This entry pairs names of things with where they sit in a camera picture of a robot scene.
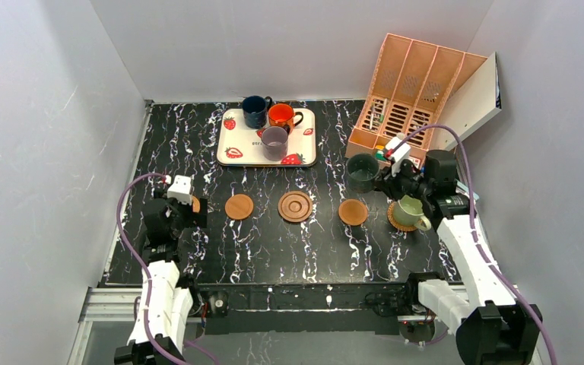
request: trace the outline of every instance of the black marble table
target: black marble table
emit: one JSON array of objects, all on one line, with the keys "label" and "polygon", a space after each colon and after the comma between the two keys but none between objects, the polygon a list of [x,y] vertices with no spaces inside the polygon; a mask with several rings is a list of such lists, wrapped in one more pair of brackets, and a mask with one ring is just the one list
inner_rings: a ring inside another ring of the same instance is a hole
[{"label": "black marble table", "polygon": [[[216,161],[218,133],[226,109],[238,103],[157,104],[151,110],[135,175],[148,172],[193,176],[194,194],[209,199],[208,226],[182,233],[181,269],[199,283],[364,283],[405,281],[416,271],[459,276],[437,235],[401,233],[386,218],[389,200],[381,192],[358,195],[346,189],[344,158],[362,100],[291,102],[316,116],[317,162],[306,168],[223,167]],[[141,207],[152,182],[132,190],[125,229],[140,244]],[[300,190],[315,211],[300,224],[278,215],[278,200]],[[234,194],[254,201],[252,216],[232,221],[224,213]],[[370,211],[360,227],[337,214],[339,204],[358,198]],[[102,285],[140,284],[141,270],[118,242]]]}]

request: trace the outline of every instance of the robotic arm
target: robotic arm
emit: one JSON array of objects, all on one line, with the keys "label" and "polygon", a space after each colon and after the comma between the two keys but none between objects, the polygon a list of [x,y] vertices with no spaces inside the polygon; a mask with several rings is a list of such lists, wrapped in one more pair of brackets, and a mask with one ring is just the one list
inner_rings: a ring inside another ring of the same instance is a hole
[{"label": "robotic arm", "polygon": [[[428,151],[420,172],[408,159],[410,147],[403,144],[396,148],[401,140],[395,137],[386,145],[384,155],[392,165],[379,175],[376,189],[396,201],[404,195],[421,200],[424,214],[449,249],[468,292],[468,301],[463,300],[439,274],[416,273],[409,275],[404,304],[433,310],[455,333],[465,364],[530,363],[538,327],[475,247],[469,234],[469,198],[456,191],[454,153]],[[489,252],[480,233],[478,239]],[[493,257],[489,259],[495,265]],[[538,308],[532,308],[541,319]]]},{"label": "robotic arm", "polygon": [[115,364],[171,363],[147,338],[145,313],[157,343],[175,358],[184,360],[187,316],[194,304],[200,307],[203,301],[193,278],[178,269],[178,239],[184,228],[207,226],[207,200],[201,198],[199,206],[195,206],[191,190],[191,178],[178,175],[166,191],[156,189],[154,198],[142,209],[146,229],[142,258],[148,264],[152,280],[149,282],[142,273],[140,304],[144,305],[151,285],[151,307],[148,311],[142,308],[138,311],[127,345],[116,349]]}]

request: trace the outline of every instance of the black mug handle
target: black mug handle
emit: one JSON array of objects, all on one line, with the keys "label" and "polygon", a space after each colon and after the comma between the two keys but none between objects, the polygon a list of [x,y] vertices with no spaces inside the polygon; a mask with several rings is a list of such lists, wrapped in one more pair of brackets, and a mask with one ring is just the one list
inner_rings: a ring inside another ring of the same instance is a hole
[{"label": "black mug handle", "polygon": [[272,104],[274,104],[274,101],[271,99],[271,97],[264,97],[263,99],[265,99],[265,110],[270,110]]},{"label": "black mug handle", "polygon": [[299,119],[298,122],[294,123],[294,126],[296,127],[297,125],[301,124],[301,122],[303,121],[303,113],[302,112],[296,112],[294,113],[294,116],[301,116],[301,119]]}]

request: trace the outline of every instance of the gray floor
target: gray floor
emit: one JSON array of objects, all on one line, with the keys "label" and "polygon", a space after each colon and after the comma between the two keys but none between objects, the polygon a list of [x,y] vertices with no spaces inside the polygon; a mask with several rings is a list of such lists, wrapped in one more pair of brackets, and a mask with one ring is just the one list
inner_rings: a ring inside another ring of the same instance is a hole
[{"label": "gray floor", "polygon": [[[84,365],[111,365],[115,348],[125,344],[131,329],[130,322],[95,322]],[[369,332],[262,332],[205,336],[198,344],[222,364],[462,364],[451,335],[423,351],[401,341]],[[185,355],[194,365],[212,364],[195,349]]]}]

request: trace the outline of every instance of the cup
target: cup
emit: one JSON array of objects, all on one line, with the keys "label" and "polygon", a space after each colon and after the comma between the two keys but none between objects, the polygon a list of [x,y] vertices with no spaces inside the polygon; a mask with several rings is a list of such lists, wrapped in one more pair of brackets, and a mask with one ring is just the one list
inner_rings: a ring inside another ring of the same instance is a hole
[{"label": "cup", "polygon": [[[300,116],[300,118],[295,122],[294,118],[296,116]],[[268,118],[270,125],[277,127],[285,127],[287,125],[290,127],[290,132],[292,132],[292,129],[303,121],[303,113],[295,113],[292,106],[287,104],[276,104],[268,111]]]},{"label": "cup", "polygon": [[372,154],[355,154],[346,163],[346,183],[354,192],[364,193],[374,189],[379,164]]},{"label": "cup", "polygon": [[272,161],[283,160],[287,156],[287,130],[282,127],[268,127],[261,135],[263,154]]},{"label": "cup", "polygon": [[254,129],[263,128],[267,122],[267,114],[273,101],[271,97],[246,97],[243,100],[243,117],[245,124]]},{"label": "cup", "polygon": [[422,202],[419,199],[404,195],[393,208],[393,219],[405,227],[417,227],[419,230],[430,230],[431,222],[422,212]]}]

